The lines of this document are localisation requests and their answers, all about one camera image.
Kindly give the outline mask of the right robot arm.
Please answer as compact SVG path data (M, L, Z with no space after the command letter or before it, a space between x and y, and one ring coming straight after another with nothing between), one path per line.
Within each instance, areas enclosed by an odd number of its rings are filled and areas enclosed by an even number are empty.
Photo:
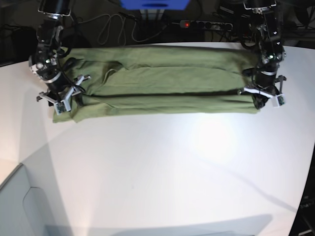
M47 91L41 92L36 100L45 99L49 106L53 106L59 115L71 111L71 101L74 98L82 105L82 94L85 90L81 84L90 79L89 75L79 75L71 79L66 72L72 69L79 60L68 58L76 44L78 29L77 18L72 12L71 0L42 0L38 12L46 15L43 23L38 27L36 38L38 40L35 54L29 57L30 71L46 86ZM74 24L74 37L66 51L62 49L62 34L64 26L62 20L70 17Z

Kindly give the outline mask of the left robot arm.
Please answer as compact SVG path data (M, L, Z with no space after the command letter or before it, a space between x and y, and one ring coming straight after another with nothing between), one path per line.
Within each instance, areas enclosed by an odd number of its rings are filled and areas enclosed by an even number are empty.
M250 81L239 93L250 93L256 109L260 110L271 100L275 107L285 104L282 93L286 77L277 76L280 63L286 57L282 44L281 19L275 0L244 0L245 10L251 11L250 29L254 33L255 44L248 46L240 36L244 48L258 56L255 66L243 70Z

